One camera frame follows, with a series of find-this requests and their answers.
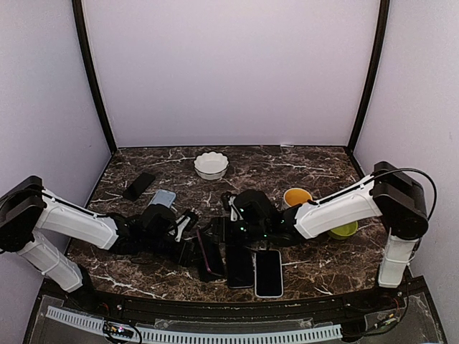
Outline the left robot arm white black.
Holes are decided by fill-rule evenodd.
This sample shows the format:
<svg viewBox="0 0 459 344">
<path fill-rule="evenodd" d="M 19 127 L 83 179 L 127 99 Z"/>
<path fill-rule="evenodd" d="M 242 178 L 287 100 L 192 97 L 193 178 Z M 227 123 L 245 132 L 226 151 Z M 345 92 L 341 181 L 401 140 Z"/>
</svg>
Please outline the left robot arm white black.
<svg viewBox="0 0 459 344">
<path fill-rule="evenodd" d="M 125 217 L 99 214 L 72 204 L 30 176 L 1 197 L 1 250 L 25 258 L 62 290 L 73 293 L 85 312 L 96 312 L 100 295 L 82 267 L 70 261 L 42 233 L 46 229 L 87 242 L 117 255 L 139 252 L 169 255 L 187 266 L 193 246 L 183 233 L 193 229 L 198 216 L 186 210 L 181 216 L 162 204 L 150 204 L 142 214 Z"/>
</svg>

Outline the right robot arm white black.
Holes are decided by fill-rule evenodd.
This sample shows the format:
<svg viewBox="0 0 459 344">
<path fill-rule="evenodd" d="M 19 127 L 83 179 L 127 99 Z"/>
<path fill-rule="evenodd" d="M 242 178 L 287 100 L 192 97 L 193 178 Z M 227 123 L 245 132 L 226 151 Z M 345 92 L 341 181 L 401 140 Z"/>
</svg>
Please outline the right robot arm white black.
<svg viewBox="0 0 459 344">
<path fill-rule="evenodd" d="M 388 227 L 388 237 L 377 286 L 366 294 L 366 305 L 380 311 L 393 300 L 393 289 L 401 284 L 435 210 L 426 207 L 424 188 L 410 177 L 416 172 L 380 161 L 371 174 L 351 186 L 282 211 L 262 191 L 224 193 L 224 208 L 231 216 L 212 218 L 205 231 L 218 243 L 267 241 L 291 247 L 341 226 L 379 218 Z"/>
</svg>

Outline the light blue smartphone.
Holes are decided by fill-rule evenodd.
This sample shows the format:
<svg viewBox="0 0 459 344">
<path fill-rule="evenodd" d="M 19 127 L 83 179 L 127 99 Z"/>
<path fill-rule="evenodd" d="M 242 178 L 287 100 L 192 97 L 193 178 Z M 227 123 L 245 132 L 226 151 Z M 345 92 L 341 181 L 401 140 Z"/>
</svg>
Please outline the light blue smartphone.
<svg viewBox="0 0 459 344">
<path fill-rule="evenodd" d="M 283 296 L 282 259 L 278 250 L 255 254 L 255 295 L 260 298 Z"/>
</svg>

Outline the purple smartphone dark screen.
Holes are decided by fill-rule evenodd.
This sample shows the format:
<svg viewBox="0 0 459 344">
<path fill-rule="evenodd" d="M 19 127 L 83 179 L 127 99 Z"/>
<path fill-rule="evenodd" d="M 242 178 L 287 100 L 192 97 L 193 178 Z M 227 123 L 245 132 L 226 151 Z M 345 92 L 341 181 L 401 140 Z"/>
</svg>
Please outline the purple smartphone dark screen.
<svg viewBox="0 0 459 344">
<path fill-rule="evenodd" d="M 227 286 L 230 289 L 246 289 L 254 286 L 252 252 L 247 247 L 225 247 Z"/>
</svg>

